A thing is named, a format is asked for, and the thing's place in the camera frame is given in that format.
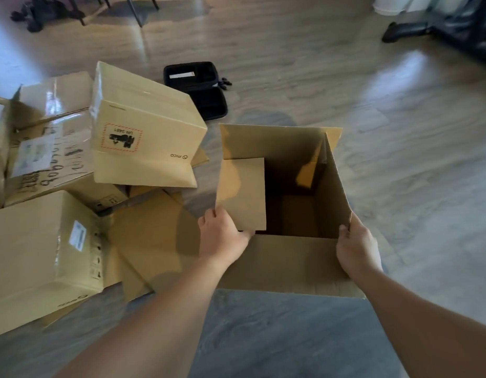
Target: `forearm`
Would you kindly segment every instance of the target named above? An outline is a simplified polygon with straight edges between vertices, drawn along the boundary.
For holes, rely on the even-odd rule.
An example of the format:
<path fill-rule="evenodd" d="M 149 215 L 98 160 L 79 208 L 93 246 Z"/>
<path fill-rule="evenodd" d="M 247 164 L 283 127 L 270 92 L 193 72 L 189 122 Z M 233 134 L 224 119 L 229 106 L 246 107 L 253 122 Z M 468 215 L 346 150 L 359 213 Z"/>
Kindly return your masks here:
<path fill-rule="evenodd" d="M 91 345 L 57 378 L 186 376 L 224 271 L 200 259 L 170 290 Z"/>
<path fill-rule="evenodd" d="M 382 272 L 356 283 L 410 378 L 486 376 L 485 325 L 421 299 Z"/>

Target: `battery warning label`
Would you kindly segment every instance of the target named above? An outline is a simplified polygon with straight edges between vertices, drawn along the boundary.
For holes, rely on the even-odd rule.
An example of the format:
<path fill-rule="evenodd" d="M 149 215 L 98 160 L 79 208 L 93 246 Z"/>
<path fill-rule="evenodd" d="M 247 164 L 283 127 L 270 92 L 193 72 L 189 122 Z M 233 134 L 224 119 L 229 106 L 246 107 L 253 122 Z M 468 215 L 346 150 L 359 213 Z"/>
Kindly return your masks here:
<path fill-rule="evenodd" d="M 140 146 L 143 131 L 132 127 L 106 123 L 101 138 L 101 148 L 135 152 Z"/>

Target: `stack of boxes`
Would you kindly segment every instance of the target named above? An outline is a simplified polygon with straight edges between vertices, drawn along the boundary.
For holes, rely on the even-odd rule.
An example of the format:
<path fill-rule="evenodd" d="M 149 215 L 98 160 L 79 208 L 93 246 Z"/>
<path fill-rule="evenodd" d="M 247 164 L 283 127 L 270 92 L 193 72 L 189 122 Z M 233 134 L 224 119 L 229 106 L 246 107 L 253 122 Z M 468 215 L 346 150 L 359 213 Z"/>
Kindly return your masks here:
<path fill-rule="evenodd" d="M 362 296 L 335 257 L 351 216 L 331 152 L 341 130 L 220 127 L 217 204 L 258 231 L 220 287 Z M 196 218 L 155 187 L 197 187 L 206 131 L 188 94 L 102 62 L 94 82 L 79 72 L 0 99 L 0 334 L 117 282 L 126 300 L 162 290 L 194 263 Z"/>

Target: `black chair leg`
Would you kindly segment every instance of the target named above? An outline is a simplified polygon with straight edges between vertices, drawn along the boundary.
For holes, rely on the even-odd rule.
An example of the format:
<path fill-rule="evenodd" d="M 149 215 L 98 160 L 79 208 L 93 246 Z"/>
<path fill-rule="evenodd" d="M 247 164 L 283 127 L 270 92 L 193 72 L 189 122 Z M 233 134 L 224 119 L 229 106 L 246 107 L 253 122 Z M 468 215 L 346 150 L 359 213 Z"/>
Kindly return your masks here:
<path fill-rule="evenodd" d="M 73 13 L 77 16 L 78 20 L 84 27 L 85 26 L 85 22 L 83 19 L 84 14 L 79 10 L 77 4 L 75 3 L 75 0 L 68 0 L 68 1 L 70 1 L 70 4 L 72 5 Z"/>
<path fill-rule="evenodd" d="M 152 0 L 152 2 L 154 3 L 154 6 L 157 10 L 159 10 L 159 5 L 157 5 L 157 1 L 156 0 Z"/>
<path fill-rule="evenodd" d="M 108 9 L 110 9 L 110 8 L 111 8 L 111 6 L 110 6 L 110 2 L 109 2 L 108 0 L 105 0 L 105 3 L 106 3 L 106 5 L 108 6 Z"/>
<path fill-rule="evenodd" d="M 129 4 L 129 7 L 131 8 L 131 11 L 135 15 L 136 21 L 138 22 L 140 28 L 142 28 L 143 27 L 143 24 L 140 21 L 140 18 L 138 17 L 138 15 L 136 13 L 136 9 L 135 9 L 135 5 L 133 4 L 133 0 L 127 0 L 127 3 Z"/>

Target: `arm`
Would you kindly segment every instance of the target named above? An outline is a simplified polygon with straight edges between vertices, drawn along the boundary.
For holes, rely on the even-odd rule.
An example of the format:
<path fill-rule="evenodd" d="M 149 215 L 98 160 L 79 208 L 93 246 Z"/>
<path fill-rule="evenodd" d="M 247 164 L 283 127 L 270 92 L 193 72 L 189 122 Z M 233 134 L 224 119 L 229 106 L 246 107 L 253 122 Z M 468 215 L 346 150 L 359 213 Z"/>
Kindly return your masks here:
<path fill-rule="evenodd" d="M 187 376 L 213 292 L 251 237 L 237 231 L 223 208 L 207 210 L 198 224 L 197 263 L 170 290 L 87 348 L 56 378 Z"/>
<path fill-rule="evenodd" d="M 387 277 L 377 241 L 353 214 L 337 255 L 364 291 L 410 378 L 486 377 L 486 326 L 432 304 Z"/>

